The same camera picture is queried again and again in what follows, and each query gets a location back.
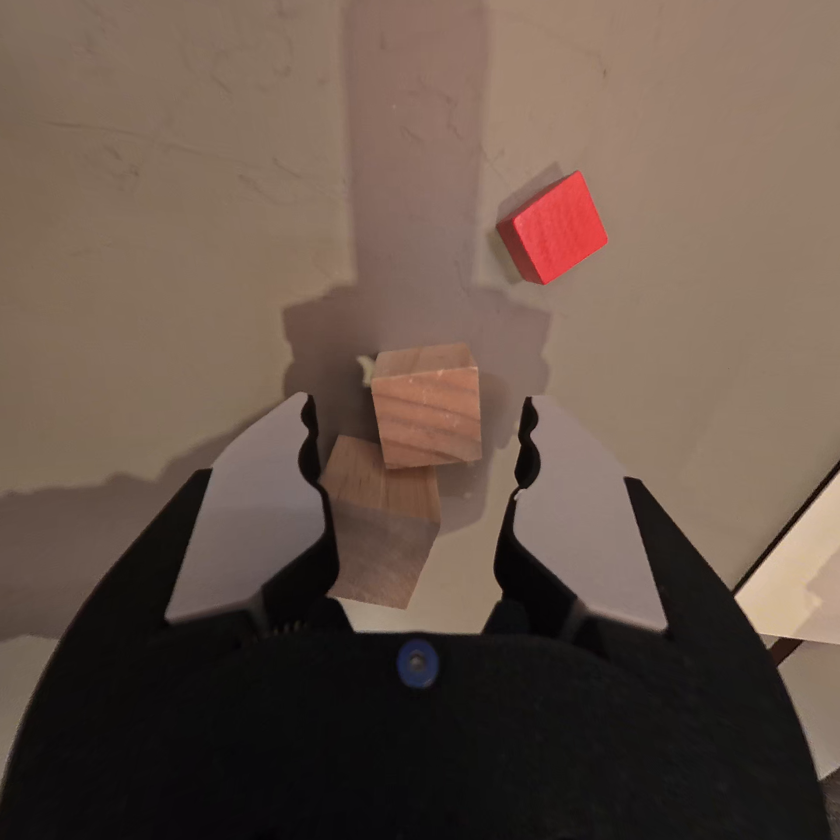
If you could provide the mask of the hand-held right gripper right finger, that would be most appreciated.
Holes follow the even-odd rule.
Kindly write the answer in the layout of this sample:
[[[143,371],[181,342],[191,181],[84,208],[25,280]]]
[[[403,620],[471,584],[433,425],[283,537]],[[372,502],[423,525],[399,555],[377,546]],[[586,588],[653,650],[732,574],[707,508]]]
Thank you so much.
[[[621,463],[546,395],[526,398],[518,441],[493,563],[502,596],[544,637],[571,638],[589,619],[663,633]]]

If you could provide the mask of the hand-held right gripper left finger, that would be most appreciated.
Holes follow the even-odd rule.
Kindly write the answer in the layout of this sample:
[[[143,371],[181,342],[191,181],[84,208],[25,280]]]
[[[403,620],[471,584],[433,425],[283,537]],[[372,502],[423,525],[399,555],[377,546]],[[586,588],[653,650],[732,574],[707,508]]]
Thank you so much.
[[[299,392],[216,458],[165,612],[184,623],[245,611],[265,631],[303,623],[338,578],[319,484],[314,398]]]

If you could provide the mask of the large natural wooden cube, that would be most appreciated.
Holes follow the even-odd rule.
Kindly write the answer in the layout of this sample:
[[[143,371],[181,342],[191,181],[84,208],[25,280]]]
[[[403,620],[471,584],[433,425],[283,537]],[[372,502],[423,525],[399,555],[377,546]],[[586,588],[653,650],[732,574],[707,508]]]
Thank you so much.
[[[436,468],[388,469],[378,444],[340,435],[320,484],[339,555],[331,596],[406,609],[440,530]]]

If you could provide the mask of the small natural wooden cube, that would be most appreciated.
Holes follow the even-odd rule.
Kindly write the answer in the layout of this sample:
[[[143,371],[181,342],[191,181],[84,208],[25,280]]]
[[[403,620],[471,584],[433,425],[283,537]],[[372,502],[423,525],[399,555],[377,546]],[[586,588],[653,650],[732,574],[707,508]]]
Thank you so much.
[[[379,352],[371,394],[387,469],[481,460],[479,371],[466,343]]]

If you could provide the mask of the red wooden cube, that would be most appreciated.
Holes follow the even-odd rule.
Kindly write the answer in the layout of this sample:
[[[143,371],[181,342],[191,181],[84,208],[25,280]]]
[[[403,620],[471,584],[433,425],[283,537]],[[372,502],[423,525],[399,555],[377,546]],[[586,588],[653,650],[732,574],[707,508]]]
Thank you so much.
[[[593,256],[608,236],[581,171],[553,182],[497,222],[520,277],[546,286]]]

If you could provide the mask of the white stand with wooden board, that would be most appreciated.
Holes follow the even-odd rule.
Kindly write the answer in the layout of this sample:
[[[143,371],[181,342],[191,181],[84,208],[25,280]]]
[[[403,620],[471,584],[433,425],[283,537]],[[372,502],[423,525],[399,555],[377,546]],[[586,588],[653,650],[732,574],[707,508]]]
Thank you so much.
[[[752,628],[783,649],[839,645],[839,464],[735,585]]]

